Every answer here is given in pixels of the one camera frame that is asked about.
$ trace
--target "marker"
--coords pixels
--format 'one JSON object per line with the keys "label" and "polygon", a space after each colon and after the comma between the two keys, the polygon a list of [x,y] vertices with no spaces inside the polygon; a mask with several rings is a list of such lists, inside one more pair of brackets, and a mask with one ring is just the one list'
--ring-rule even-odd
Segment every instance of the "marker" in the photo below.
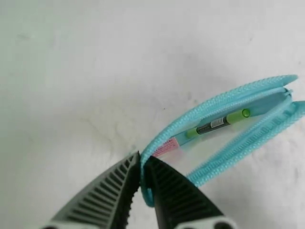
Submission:
{"label": "marker", "polygon": [[186,131],[187,138],[197,137],[199,135],[208,133],[213,130],[217,130],[227,125],[231,125],[237,123],[239,121],[244,120],[245,118],[250,117],[250,110],[243,109],[239,111],[235,111],[233,113],[228,114],[225,117],[218,118],[210,123],[207,123],[203,126],[195,127]]}

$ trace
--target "pencil case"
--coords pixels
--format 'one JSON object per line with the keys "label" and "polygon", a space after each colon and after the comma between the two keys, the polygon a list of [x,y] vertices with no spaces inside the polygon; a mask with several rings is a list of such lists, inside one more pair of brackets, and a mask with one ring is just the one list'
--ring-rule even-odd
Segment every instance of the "pencil case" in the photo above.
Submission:
{"label": "pencil case", "polygon": [[[196,187],[203,185],[305,114],[305,101],[293,102],[292,91],[285,88],[296,79],[296,75],[282,75],[245,84],[201,103],[164,128],[141,154],[141,190],[146,204],[153,207],[143,169],[150,156],[177,169]],[[245,108],[250,117],[240,122],[195,138],[185,134]]]}

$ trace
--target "white surface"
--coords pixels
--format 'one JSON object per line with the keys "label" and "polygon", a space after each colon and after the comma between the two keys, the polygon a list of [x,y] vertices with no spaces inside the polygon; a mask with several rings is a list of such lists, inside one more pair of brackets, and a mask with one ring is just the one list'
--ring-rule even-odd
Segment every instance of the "white surface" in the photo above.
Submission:
{"label": "white surface", "polygon": [[[0,222],[47,222],[211,96],[297,73],[303,1],[2,0]],[[243,229],[305,228],[305,121],[202,187]],[[157,228],[138,193],[129,228]]]}

